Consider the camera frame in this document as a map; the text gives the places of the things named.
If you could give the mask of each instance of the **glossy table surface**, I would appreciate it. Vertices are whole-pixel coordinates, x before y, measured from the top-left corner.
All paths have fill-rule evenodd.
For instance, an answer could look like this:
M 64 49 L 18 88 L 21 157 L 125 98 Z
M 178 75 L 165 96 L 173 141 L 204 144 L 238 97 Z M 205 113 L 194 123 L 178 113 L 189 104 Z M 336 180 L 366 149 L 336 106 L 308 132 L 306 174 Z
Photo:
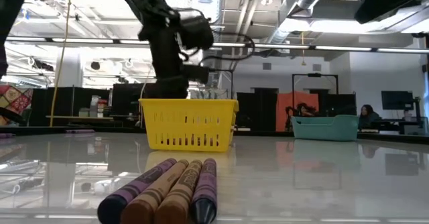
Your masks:
M 98 223 L 109 193 L 166 158 L 214 158 L 216 223 L 429 223 L 429 146 L 235 137 L 224 154 L 153 151 L 146 135 L 0 139 L 0 223 Z

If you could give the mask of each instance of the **black cable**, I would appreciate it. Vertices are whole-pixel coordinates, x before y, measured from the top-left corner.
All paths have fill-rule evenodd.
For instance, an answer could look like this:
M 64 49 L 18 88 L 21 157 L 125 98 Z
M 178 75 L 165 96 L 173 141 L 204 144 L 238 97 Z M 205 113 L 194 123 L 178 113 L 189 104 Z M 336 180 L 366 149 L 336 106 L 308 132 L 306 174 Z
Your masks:
M 239 37 L 244 37 L 246 40 L 249 41 L 250 46 L 252 48 L 252 51 L 250 52 L 250 54 L 244 56 L 244 57 L 224 57 L 224 56 L 206 56 L 204 57 L 199 64 L 201 64 L 201 62 L 203 62 L 204 60 L 208 60 L 208 59 L 218 59 L 218 60 L 236 60 L 236 61 L 240 61 L 240 60 L 245 60 L 248 59 L 250 57 L 252 57 L 252 55 L 255 53 L 255 42 L 252 40 L 252 38 L 250 38 L 249 36 L 245 35 L 245 34 L 240 34 L 240 33 L 232 33 L 232 32 L 216 32 L 213 31 L 216 34 L 220 34 L 220 35 L 226 35 L 226 36 L 239 36 Z
M 185 11 L 196 11 L 199 12 L 201 14 L 201 16 L 204 17 L 203 12 L 201 12 L 201 10 L 199 9 L 194 9 L 194 8 L 185 8 L 185 9 L 178 9 L 178 12 L 185 12 Z M 246 40 L 249 41 L 250 46 L 252 48 L 252 51 L 250 52 L 250 54 L 244 56 L 244 57 L 224 57 L 224 56 L 206 56 L 204 57 L 199 63 L 198 65 L 201 65 L 203 61 L 208 60 L 208 59 L 217 59 L 217 60 L 235 60 L 235 61 L 240 61 L 240 60 L 245 60 L 248 59 L 250 57 L 252 57 L 252 55 L 255 53 L 255 42 L 252 40 L 252 38 L 250 38 L 249 36 L 245 35 L 245 34 L 241 34 L 241 33 L 233 33 L 233 32 L 217 32 L 215 30 L 212 30 L 213 33 L 215 34 L 219 34 L 219 35 L 225 35 L 225 36 L 239 36 L 239 37 L 243 37 Z M 196 49 L 196 51 L 194 51 L 191 55 L 187 55 L 184 52 L 181 52 L 180 54 L 185 56 L 185 58 L 187 57 L 187 59 L 189 59 L 189 57 L 195 55 L 200 49 Z

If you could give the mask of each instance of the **colorful quilt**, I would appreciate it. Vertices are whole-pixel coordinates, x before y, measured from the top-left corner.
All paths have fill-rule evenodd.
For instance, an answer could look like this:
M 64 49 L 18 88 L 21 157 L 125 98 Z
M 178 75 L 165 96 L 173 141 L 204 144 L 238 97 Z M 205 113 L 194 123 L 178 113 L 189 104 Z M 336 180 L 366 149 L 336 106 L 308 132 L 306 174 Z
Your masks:
M 33 89 L 16 88 L 9 85 L 0 86 L 0 107 L 22 114 L 23 110 L 30 107 L 32 103 Z M 5 117 L 0 116 L 0 125 L 7 125 L 10 122 Z

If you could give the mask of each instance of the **yellow basket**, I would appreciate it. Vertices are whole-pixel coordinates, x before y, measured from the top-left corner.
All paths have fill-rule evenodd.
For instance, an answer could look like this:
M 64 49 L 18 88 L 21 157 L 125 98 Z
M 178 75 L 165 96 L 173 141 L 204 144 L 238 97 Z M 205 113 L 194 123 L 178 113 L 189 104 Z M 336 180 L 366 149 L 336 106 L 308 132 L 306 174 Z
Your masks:
M 236 100 L 140 99 L 153 150 L 226 152 L 233 139 Z

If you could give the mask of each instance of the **teal bin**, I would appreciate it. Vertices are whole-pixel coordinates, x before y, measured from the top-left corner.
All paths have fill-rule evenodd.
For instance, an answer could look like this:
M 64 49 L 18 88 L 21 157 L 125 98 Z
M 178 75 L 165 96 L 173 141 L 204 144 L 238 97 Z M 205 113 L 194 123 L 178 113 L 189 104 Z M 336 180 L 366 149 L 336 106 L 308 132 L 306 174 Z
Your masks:
M 292 117 L 294 135 L 297 139 L 355 141 L 358 124 L 359 117 L 353 115 Z

